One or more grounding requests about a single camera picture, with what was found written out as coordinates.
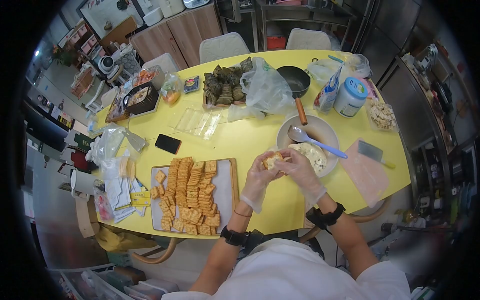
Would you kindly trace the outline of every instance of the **knife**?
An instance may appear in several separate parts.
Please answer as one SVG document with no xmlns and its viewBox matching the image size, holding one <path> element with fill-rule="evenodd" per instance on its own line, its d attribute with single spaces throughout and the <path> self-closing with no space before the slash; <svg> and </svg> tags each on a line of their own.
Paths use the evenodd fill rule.
<svg viewBox="0 0 480 300">
<path fill-rule="evenodd" d="M 382 163 L 389 168 L 395 169 L 396 167 L 395 164 L 391 161 L 384 160 L 382 158 L 382 156 L 384 155 L 382 149 L 377 148 L 374 145 L 371 145 L 364 141 L 359 141 L 359 153 L 365 155 L 366 157 L 370 157 L 371 159 L 378 161 L 379 163 Z"/>
</svg>

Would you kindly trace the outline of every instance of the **wooden cabinet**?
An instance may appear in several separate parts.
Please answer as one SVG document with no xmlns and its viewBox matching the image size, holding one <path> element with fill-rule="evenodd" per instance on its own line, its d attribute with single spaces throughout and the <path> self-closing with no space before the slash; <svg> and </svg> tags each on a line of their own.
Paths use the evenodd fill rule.
<svg viewBox="0 0 480 300">
<path fill-rule="evenodd" d="M 200 43 L 220 36 L 221 30 L 214 2 L 163 19 L 135 34 L 132 45 L 147 62 L 164 53 L 170 53 L 180 70 L 200 64 Z"/>
<path fill-rule="evenodd" d="M 200 43 L 222 35 L 213 5 L 167 22 L 189 67 L 200 64 Z"/>
</svg>

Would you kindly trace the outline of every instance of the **hand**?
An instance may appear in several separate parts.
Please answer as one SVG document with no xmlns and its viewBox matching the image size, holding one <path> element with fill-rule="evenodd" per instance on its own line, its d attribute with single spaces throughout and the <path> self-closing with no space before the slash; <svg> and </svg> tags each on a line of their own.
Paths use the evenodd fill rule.
<svg viewBox="0 0 480 300">
<path fill-rule="evenodd" d="M 273 151 L 267 151 L 253 161 L 252 167 L 248 170 L 245 187 L 241 191 L 240 200 L 244 201 L 254 212 L 259 214 L 262 211 L 262 203 L 268 184 L 283 176 L 278 168 L 265 169 L 262 160 L 273 155 Z"/>
<path fill-rule="evenodd" d="M 295 149 L 287 148 L 279 151 L 283 159 L 290 157 L 290 161 L 276 161 L 275 166 L 289 175 L 300 187 L 305 196 L 305 202 L 311 208 L 326 193 L 327 189 L 315 174 L 310 160 Z"/>
</svg>

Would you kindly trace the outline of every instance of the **bracelet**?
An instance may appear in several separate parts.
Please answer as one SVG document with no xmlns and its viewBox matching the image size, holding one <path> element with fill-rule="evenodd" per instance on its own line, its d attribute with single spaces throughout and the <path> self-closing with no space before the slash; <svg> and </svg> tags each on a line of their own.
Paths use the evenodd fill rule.
<svg viewBox="0 0 480 300">
<path fill-rule="evenodd" d="M 246 215 L 239 214 L 239 213 L 237 213 L 237 211 L 235 211 L 235 210 L 233 210 L 233 212 L 234 212 L 235 214 L 239 215 L 239 216 L 244 216 L 245 218 L 249 218 L 249 217 L 252 216 L 252 215 L 246 216 Z"/>
</svg>

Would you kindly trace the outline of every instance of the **person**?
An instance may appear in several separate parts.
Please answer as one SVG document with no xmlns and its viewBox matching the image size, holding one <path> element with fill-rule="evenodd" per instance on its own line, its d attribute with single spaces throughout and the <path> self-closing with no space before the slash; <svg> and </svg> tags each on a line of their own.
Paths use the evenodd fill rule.
<svg viewBox="0 0 480 300">
<path fill-rule="evenodd" d="M 276 161 L 271 170 L 262 165 L 271 151 L 254 160 L 228 230 L 246 231 L 252 212 L 261 210 L 268 183 L 284 173 L 296 182 L 310 207 L 317 204 L 322 214 L 336 210 L 337 203 L 326 193 L 308 158 L 294 149 L 280 153 L 290 161 Z M 378 262 L 349 215 L 342 212 L 328 229 L 348 259 L 351 275 L 329 266 L 309 246 L 279 238 L 259 244 L 237 263 L 240 246 L 221 237 L 190 290 L 165 294 L 162 300 L 410 299 L 405 273 L 390 261 Z"/>
</svg>

